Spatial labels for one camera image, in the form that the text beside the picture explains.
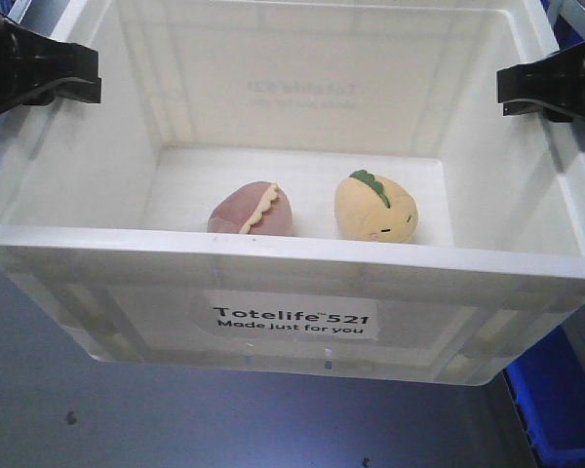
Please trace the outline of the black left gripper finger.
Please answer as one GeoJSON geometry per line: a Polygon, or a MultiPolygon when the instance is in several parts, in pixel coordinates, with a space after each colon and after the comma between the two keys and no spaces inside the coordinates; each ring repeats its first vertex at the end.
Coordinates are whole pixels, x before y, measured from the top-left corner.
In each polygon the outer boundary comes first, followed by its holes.
{"type": "Polygon", "coordinates": [[[0,13],[0,115],[55,98],[101,102],[98,52],[52,40],[0,13]]]}

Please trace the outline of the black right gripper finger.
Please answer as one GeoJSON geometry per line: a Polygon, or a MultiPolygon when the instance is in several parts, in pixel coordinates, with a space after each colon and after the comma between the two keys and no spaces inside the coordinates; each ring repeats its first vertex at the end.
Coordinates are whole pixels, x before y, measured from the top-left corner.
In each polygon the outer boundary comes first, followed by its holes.
{"type": "Polygon", "coordinates": [[[585,41],[547,58],[501,69],[497,102],[505,116],[540,112],[549,121],[585,122],[585,41]]]}

